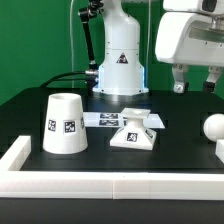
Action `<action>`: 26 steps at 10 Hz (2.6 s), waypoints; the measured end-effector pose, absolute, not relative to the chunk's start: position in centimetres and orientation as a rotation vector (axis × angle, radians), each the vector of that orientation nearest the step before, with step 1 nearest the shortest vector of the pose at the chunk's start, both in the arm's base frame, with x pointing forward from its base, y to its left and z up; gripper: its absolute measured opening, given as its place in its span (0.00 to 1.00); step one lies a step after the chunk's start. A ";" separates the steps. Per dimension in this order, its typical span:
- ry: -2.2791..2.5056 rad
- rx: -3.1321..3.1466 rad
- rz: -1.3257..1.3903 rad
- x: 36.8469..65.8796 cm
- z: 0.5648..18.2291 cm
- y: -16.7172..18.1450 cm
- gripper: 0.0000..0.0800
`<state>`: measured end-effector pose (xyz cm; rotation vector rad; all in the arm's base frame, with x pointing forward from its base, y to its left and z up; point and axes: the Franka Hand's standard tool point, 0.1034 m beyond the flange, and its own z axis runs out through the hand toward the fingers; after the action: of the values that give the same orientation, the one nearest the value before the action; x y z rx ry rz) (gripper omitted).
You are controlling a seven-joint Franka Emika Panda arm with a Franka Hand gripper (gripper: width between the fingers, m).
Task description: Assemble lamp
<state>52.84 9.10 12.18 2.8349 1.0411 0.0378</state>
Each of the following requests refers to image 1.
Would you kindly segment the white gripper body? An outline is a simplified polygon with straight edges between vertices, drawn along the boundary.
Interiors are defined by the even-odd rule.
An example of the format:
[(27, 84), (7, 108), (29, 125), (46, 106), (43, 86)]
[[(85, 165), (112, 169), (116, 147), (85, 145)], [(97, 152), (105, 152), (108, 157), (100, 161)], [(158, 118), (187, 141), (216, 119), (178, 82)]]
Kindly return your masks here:
[(155, 54), (160, 62), (224, 66), (224, 0), (164, 0)]

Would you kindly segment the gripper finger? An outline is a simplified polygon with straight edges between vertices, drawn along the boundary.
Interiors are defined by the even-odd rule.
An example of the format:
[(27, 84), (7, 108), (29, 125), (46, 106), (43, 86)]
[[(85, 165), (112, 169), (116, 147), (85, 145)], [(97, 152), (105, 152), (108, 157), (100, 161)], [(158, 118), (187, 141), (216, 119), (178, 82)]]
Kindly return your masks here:
[(216, 84), (222, 75), (222, 71), (223, 71), (222, 67), (216, 67), (216, 66), (209, 67), (209, 75), (203, 83), (204, 92), (213, 93), (215, 91)]
[(187, 88), (186, 73), (189, 70), (188, 65), (174, 64), (172, 66), (172, 74), (174, 78), (173, 91), (175, 93), (184, 93)]

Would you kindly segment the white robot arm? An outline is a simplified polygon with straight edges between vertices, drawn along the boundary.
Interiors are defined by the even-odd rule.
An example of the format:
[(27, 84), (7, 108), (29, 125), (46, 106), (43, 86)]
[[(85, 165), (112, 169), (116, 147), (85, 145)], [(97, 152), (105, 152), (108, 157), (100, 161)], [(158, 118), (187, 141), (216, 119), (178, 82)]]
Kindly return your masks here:
[[(121, 0), (103, 3), (105, 58), (93, 91), (109, 97), (145, 94), (140, 25), (123, 11)], [(164, 0), (163, 8), (155, 54), (158, 61), (172, 65), (173, 90), (183, 93), (188, 67), (198, 65), (209, 68), (203, 88), (212, 92), (224, 70), (224, 0)]]

